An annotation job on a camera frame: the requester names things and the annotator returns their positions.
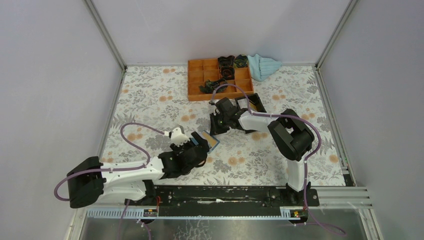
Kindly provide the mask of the blue leather card holder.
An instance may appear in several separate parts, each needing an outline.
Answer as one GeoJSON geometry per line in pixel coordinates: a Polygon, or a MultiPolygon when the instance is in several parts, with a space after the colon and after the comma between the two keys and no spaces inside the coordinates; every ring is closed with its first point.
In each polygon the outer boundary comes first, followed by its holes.
{"type": "Polygon", "coordinates": [[[218,147],[220,141],[208,131],[203,130],[201,132],[192,132],[189,143],[195,148],[197,153],[210,154],[218,147]]]}

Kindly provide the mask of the orange compartment tray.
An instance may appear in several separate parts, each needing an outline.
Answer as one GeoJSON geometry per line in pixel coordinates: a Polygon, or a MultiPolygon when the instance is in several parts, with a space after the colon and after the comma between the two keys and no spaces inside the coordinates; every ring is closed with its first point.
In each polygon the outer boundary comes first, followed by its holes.
{"type": "Polygon", "coordinates": [[[249,61],[246,55],[220,56],[218,58],[191,59],[188,61],[188,100],[209,101],[253,94],[249,61]]]}

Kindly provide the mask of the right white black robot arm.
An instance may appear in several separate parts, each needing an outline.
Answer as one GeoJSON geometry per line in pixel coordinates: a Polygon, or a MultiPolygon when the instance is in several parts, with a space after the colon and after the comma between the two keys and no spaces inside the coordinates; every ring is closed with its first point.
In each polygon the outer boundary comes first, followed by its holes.
{"type": "Polygon", "coordinates": [[[212,136],[224,134],[230,129],[272,136],[276,147],[287,159],[287,185],[291,188],[286,193],[287,201],[293,206],[301,205],[307,199],[304,188],[308,184],[303,155],[311,150],[315,136],[296,112],[286,109],[282,116],[272,116],[266,112],[238,108],[227,97],[217,102],[211,100],[209,104],[215,106],[215,112],[210,114],[212,136]]]}

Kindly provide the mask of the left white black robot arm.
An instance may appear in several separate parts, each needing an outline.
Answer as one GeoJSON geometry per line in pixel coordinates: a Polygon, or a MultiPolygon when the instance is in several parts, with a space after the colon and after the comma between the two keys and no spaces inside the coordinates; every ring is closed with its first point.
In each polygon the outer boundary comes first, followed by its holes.
{"type": "Polygon", "coordinates": [[[192,132],[184,144],[150,158],[147,163],[102,163],[92,156],[66,175],[69,206],[79,209],[94,203],[139,201],[148,206],[155,200],[154,181],[175,179],[202,167],[211,150],[204,134],[192,132]]]}

